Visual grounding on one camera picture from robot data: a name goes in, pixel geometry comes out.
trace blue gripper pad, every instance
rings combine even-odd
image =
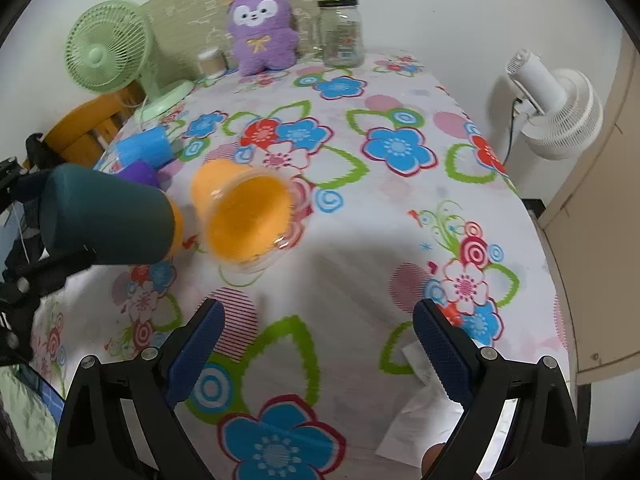
[[[225,309],[222,303],[216,301],[191,332],[168,369],[168,388],[164,393],[164,400],[169,408],[174,409],[178,402],[183,402],[191,395],[224,328]]]
[[[426,304],[427,301],[433,304],[435,311],[442,317],[446,325],[442,325],[442,320],[438,322],[434,318],[432,311]],[[454,332],[457,330],[462,329],[452,327],[433,301],[422,300],[414,306],[414,331],[422,348],[436,370],[449,399],[459,402],[467,409],[474,398],[473,375],[468,362],[460,355],[450,337],[453,334],[456,342],[460,343],[462,338],[457,337],[458,334]],[[476,350],[474,343],[464,331],[462,335],[468,339],[469,344],[473,347],[472,352],[474,352]]]

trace wooden chair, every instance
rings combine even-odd
[[[44,137],[50,148],[67,162],[92,168],[122,125],[142,102],[144,92],[138,83],[113,94],[105,94],[80,105],[60,119]]]

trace metal bolt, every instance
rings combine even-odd
[[[18,346],[20,346],[20,340],[18,339],[18,336],[15,335],[15,333],[9,332],[6,335],[6,344],[9,348],[16,350]]]
[[[149,346],[145,348],[140,355],[145,361],[151,361],[158,355],[158,349],[155,346]]]
[[[18,278],[15,286],[17,286],[18,290],[23,294],[26,294],[29,291],[29,282],[26,278]]]
[[[553,359],[550,355],[545,355],[542,358],[542,362],[547,368],[551,368],[552,370],[558,366],[558,361]]]
[[[95,357],[92,355],[88,355],[80,361],[80,366],[82,368],[91,368],[93,365],[95,365]]]
[[[493,361],[498,358],[498,352],[496,352],[490,346],[484,346],[480,349],[480,355],[484,357],[487,361]]]

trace purple stuffed toy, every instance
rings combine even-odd
[[[232,53],[240,75],[265,68],[284,70],[296,63],[298,33],[290,28],[288,0],[234,0],[229,9]]]

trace beige door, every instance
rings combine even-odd
[[[640,66],[604,148],[545,227],[571,312],[578,383],[640,367]]]

